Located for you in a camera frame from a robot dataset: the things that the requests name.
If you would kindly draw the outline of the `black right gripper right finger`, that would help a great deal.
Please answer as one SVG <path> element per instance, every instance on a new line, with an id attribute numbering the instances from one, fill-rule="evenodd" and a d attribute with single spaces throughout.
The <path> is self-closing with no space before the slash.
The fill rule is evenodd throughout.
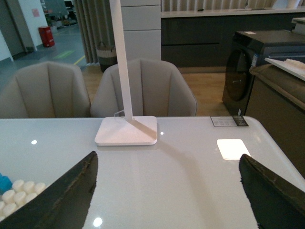
<path id="1" fill-rule="evenodd" d="M 304 191 L 246 154 L 239 171 L 259 229 L 305 227 Z"/>

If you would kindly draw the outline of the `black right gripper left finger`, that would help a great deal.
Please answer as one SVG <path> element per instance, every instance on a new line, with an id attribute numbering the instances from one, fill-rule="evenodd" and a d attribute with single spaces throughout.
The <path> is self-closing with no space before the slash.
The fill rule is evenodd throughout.
<path id="1" fill-rule="evenodd" d="M 2 229 L 81 229 L 96 188 L 98 157 L 90 152 L 41 194 L 0 223 Z"/>

